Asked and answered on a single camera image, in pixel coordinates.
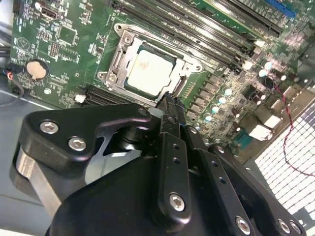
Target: green circuit board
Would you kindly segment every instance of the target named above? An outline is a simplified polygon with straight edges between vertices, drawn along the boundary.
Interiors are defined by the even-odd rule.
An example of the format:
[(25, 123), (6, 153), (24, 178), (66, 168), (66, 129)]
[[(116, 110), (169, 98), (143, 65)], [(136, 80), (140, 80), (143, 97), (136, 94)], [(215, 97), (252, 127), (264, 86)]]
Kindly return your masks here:
[[(238, 120), (257, 108), (257, 104), (244, 98), (248, 85), (254, 85), (270, 97), (265, 104), (271, 106), (277, 95), (261, 83), (257, 76), (258, 72), (266, 61), (271, 61), (278, 71), (295, 73), (297, 59), (313, 42), (315, 33), (315, 7), (312, 0), (283, 1), (284, 6), (297, 12), (293, 18), (284, 16), (264, 0), (239, 0), (262, 18), (268, 19), (273, 28), (281, 28), (279, 35), (271, 33), (271, 29), (264, 29), (264, 24), (257, 24), (257, 21), (244, 21), (242, 15), (222, 8), (220, 2), (216, 0), (165, 0), (164, 2), (168, 4), (163, 4), (160, 0), (144, 0), (140, 3), (128, 0), (17, 2), (11, 62), (26, 65), (32, 59), (39, 59), (48, 65), (49, 73), (42, 80), (32, 79), (27, 72), (18, 74), (16, 79), (30, 91), (31, 96), (60, 108), (79, 106), (74, 97), (88, 85), (108, 91), (106, 85), (97, 77), (97, 73), (110, 68), (120, 41), (114, 30), (116, 24), (140, 26), (181, 50), (193, 54), (198, 49), (205, 51), (198, 45), (190, 50), (199, 43), (198, 40), (192, 42), (193, 35), (201, 38), (201, 41), (205, 36), (198, 31), (199, 28), (196, 27), (198, 22), (192, 25), (185, 20), (185, 14), (191, 14), (191, 10), (194, 9), (199, 11), (200, 15), (217, 22), (221, 28), (215, 29), (215, 34), (237, 47), (229, 47), (229, 44), (223, 46), (222, 42), (212, 38), (210, 43), (213, 47), (207, 48), (207, 52), (200, 56), (202, 71), (192, 73), (180, 92), (180, 97), (187, 108), (188, 122), (191, 124), (198, 122), (201, 125), (200, 132), (212, 142), (219, 140), (230, 143), (237, 135), (232, 126), (235, 122), (230, 112), (232, 108), (240, 111)], [(48, 9), (50, 13), (56, 13), (56, 16), (47, 17), (43, 14), (43, 8)], [(173, 21), (176, 19), (178, 24), (172, 23), (172, 19)], [(258, 47), (253, 43), (255, 41), (263, 41), (264, 44)], [(241, 50), (254, 46), (260, 51), (255, 58)], [(242, 69), (241, 64), (235, 61), (235, 55), (250, 62), (252, 67)], [(211, 83), (214, 90), (207, 91), (210, 95), (203, 98), (203, 104), (196, 104), (196, 98), (202, 98), (200, 91), (212, 76), (219, 78)], [(294, 83), (286, 80), (283, 86), (294, 86)], [(222, 92), (224, 87), (231, 88), (233, 93), (226, 97), (225, 104), (219, 104), (217, 97), (224, 95)], [(115, 91), (111, 93), (125, 97)], [(211, 104), (217, 104), (220, 111), (212, 114), (213, 119), (208, 122), (204, 119), (204, 114), (211, 113), (209, 111)]]

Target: motherboard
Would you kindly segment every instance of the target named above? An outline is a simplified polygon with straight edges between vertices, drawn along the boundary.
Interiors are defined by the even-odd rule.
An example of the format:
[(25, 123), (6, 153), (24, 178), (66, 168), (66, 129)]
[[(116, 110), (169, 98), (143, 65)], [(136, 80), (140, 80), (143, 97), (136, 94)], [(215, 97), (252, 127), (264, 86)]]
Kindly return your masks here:
[(32, 97), (149, 108), (169, 92), (206, 145), (239, 148), (281, 124), (315, 34), (313, 0), (15, 0), (13, 11), (10, 61)]

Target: red wire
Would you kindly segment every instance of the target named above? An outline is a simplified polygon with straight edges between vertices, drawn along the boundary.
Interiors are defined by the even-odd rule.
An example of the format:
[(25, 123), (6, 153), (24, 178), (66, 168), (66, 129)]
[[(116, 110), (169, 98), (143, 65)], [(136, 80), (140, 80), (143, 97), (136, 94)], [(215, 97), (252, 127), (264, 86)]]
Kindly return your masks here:
[(275, 88), (276, 88), (276, 90), (282, 95), (282, 100), (283, 100), (284, 105), (285, 105), (285, 111), (286, 111), (286, 113), (287, 113), (287, 115), (288, 115), (288, 117), (289, 117), (289, 119), (290, 119), (290, 130), (289, 130), (288, 134), (285, 136), (284, 142), (283, 142), (284, 160), (285, 160), (286, 164), (288, 164), (294, 171), (297, 171), (297, 172), (299, 172), (299, 173), (301, 173), (301, 174), (303, 174), (303, 175), (305, 175), (305, 176), (313, 176), (313, 177), (315, 177), (315, 175), (313, 175), (313, 174), (305, 173), (305, 172), (299, 170), (298, 168), (292, 166), (292, 165), (290, 164), (290, 162), (288, 161), (287, 157), (286, 157), (286, 151), (285, 151), (286, 142), (287, 142), (287, 140), (288, 140), (288, 138), (289, 138), (291, 132), (294, 130), (294, 125), (293, 125), (293, 121), (292, 121), (292, 117), (291, 117), (291, 114), (290, 114), (289, 107), (288, 107), (288, 105), (286, 104), (285, 95), (280, 91), (280, 89), (279, 89), (279, 87), (278, 87), (277, 85), (276, 85)]
[(13, 80), (12, 72), (8, 72), (6, 75), (7, 75), (9, 80)]

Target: blue ram slot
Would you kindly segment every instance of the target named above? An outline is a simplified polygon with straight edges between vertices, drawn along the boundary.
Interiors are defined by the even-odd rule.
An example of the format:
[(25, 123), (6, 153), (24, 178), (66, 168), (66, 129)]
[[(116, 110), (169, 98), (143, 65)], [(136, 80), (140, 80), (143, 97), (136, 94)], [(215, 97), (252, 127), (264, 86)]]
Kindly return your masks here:
[(281, 12), (283, 15), (285, 15), (288, 18), (295, 18), (296, 12), (291, 11), (286, 6), (282, 5), (280, 2), (276, 0), (264, 0), (265, 2), (269, 3), (272, 7), (277, 9), (279, 12)]

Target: cpu socket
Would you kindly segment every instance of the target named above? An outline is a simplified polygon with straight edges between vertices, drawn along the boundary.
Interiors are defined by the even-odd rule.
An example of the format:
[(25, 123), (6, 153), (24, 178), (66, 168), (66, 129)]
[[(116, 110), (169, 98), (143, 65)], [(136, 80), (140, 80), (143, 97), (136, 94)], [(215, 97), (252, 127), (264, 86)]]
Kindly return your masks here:
[(97, 77), (109, 90), (155, 106), (166, 92), (178, 96), (200, 62), (145, 29), (116, 24), (121, 37), (108, 71)]

